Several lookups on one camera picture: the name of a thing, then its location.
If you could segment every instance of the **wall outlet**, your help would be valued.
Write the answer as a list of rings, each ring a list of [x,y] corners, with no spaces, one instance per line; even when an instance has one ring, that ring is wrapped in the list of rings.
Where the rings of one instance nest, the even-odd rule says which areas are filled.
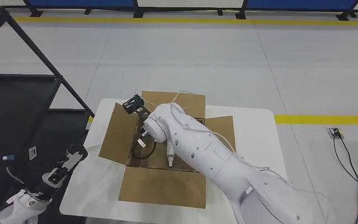
[[[326,127],[326,128],[327,128],[330,138],[334,139],[334,134],[335,134],[334,129],[336,129],[337,127]],[[338,129],[339,133],[341,134],[341,138],[344,139],[342,131],[339,128],[337,128],[337,129]]]

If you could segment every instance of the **white robotic arm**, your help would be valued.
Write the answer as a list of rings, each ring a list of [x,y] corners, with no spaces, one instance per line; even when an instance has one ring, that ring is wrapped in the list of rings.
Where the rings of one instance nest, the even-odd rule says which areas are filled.
[[[310,206],[287,181],[248,166],[178,104],[157,106],[143,128],[159,143],[171,141],[176,155],[212,180],[227,196],[239,224],[313,223]],[[254,201],[249,209],[254,218],[242,208],[248,198]]]

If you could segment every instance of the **open cardboard box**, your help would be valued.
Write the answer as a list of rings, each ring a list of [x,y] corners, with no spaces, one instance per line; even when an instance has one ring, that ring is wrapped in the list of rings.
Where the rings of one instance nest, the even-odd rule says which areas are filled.
[[[142,98],[156,104],[171,102],[175,92],[142,92]],[[211,131],[223,135],[235,147],[232,116],[205,119],[205,96],[180,94],[176,103],[185,109],[185,113],[205,124]],[[150,112],[155,106],[144,105]],[[126,165],[118,200],[139,203],[168,204],[205,208],[206,177],[195,171],[178,156],[174,158],[173,167],[168,166],[166,142],[157,143],[153,154],[143,160],[133,157],[147,155],[153,147],[141,148],[136,143],[140,135],[142,121],[138,116],[127,114],[120,104],[116,104],[111,116],[100,157]]]

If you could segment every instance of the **white table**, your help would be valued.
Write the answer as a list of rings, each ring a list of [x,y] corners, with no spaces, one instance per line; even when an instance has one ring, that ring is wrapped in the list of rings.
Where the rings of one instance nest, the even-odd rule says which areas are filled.
[[[122,104],[125,100],[103,99],[97,109],[84,143],[88,157],[71,177],[61,213],[149,223],[236,223],[226,196],[210,180],[206,181],[205,209],[118,201],[125,166],[98,156],[115,102]],[[207,118],[232,115],[237,152],[249,163],[269,166],[287,178],[271,111],[206,106],[205,112]]]

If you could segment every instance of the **gray floor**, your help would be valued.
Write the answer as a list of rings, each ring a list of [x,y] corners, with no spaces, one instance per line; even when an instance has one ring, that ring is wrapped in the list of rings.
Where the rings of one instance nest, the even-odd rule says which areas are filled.
[[[76,11],[61,15],[82,16]],[[130,16],[100,12],[91,16],[119,15]],[[332,15],[302,13],[249,16],[335,20]],[[127,99],[141,90],[186,90],[205,94],[209,105],[263,108],[275,114],[358,113],[356,26],[20,25],[94,111],[103,98]],[[10,27],[2,27],[0,37],[0,52],[6,52],[0,55],[0,73],[50,73]],[[52,107],[81,108],[65,89],[60,89]],[[358,128],[339,127],[357,163]],[[353,223],[357,185],[335,158],[325,126],[284,124],[277,130],[290,181],[329,198],[302,193],[314,208],[315,223]],[[339,143],[337,149],[348,164]],[[125,222],[88,219],[87,223]]]

